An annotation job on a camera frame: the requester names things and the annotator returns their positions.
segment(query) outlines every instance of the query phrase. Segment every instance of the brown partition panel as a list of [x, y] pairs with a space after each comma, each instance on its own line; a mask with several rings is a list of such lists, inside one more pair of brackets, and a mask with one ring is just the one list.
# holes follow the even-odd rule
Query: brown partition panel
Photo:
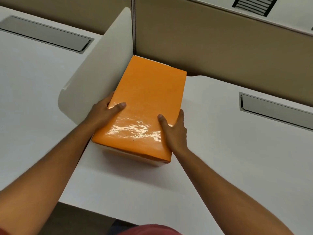
[[104, 34], [131, 0], [0, 0], [0, 5]]
[[138, 55], [313, 106], [313, 37], [189, 0], [135, 4]]

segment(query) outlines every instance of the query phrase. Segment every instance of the person's left arm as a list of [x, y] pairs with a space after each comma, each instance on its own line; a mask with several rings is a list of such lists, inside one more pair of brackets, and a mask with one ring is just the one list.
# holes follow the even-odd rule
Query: person's left arm
[[0, 192], [0, 228], [11, 235], [37, 234], [40, 231], [91, 136], [126, 107], [123, 102], [108, 109], [112, 95], [95, 104], [80, 125]]

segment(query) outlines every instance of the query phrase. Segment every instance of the hand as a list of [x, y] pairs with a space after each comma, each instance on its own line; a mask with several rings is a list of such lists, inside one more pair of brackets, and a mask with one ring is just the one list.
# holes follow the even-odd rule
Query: hand
[[83, 121], [94, 127], [95, 131], [107, 125], [117, 113], [121, 112], [126, 107], [126, 103], [122, 102], [111, 109], [108, 109], [108, 104], [111, 101], [113, 94], [114, 91], [97, 104], [94, 104], [86, 119]]
[[163, 115], [158, 115], [159, 123], [164, 131], [167, 146], [176, 155], [188, 150], [187, 129], [184, 125], [184, 111], [180, 109], [177, 122], [174, 126], [169, 126]]

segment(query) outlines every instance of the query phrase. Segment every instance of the black vent frame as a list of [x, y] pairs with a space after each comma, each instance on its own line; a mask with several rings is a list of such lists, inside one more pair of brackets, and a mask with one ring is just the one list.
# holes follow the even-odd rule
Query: black vent frame
[[235, 0], [232, 7], [267, 16], [277, 0]]

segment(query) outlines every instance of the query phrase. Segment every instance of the air vent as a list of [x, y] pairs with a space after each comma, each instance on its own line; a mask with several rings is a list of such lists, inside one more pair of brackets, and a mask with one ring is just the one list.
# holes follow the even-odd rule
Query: air vent
[[235, 0], [233, 7], [267, 16], [277, 0]]
[[239, 92], [240, 110], [268, 119], [313, 130], [313, 114]]
[[82, 54], [92, 38], [62, 29], [9, 16], [0, 22], [0, 30]]

